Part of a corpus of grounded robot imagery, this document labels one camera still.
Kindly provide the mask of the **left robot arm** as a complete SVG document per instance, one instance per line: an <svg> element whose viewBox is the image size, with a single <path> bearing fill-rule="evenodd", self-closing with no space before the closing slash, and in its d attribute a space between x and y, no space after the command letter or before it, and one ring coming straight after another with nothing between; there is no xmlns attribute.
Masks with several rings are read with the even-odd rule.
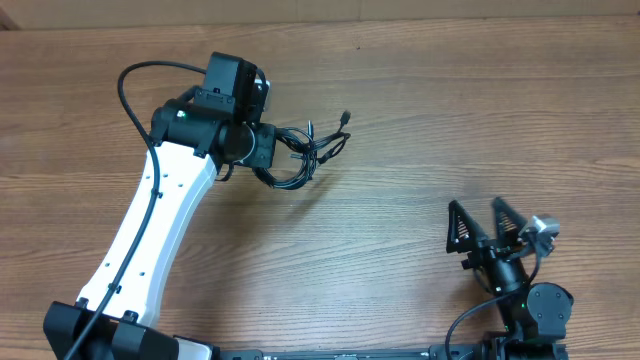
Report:
<svg viewBox="0 0 640 360"><path fill-rule="evenodd" d="M202 85L158 107L140 132L147 155L132 203L101 265L72 305L51 304L43 331L59 359L217 359L218 347L156 328L189 222L222 165L266 169L275 128L260 117L263 71L215 52Z"/></svg>

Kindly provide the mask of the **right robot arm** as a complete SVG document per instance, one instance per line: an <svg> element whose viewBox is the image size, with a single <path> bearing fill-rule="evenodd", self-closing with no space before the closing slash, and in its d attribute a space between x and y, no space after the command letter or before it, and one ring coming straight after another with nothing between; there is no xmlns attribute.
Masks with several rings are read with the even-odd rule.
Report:
<svg viewBox="0 0 640 360"><path fill-rule="evenodd" d="M464 254L471 270L491 298L466 310L449 327L441 348L444 359L567 359L566 324L574 297L563 287L535 281L541 263L555 249L559 221L550 215L525 219L500 197L492 201L496 235L483 228L456 200L448 205L446 251ZM451 343L457 327L471 316L495 306L502 332L489 331L477 344Z"/></svg>

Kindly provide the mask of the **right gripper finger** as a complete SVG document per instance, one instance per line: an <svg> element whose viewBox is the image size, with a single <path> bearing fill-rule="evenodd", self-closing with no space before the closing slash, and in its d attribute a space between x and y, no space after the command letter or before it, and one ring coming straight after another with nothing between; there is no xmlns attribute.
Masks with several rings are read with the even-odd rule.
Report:
<svg viewBox="0 0 640 360"><path fill-rule="evenodd" d="M448 211L447 253L467 253L486 245L488 236L457 200L449 203Z"/></svg>
<svg viewBox="0 0 640 360"><path fill-rule="evenodd" d="M527 220L501 197L492 202L494 211L496 240L500 245L517 245L519 233Z"/></svg>

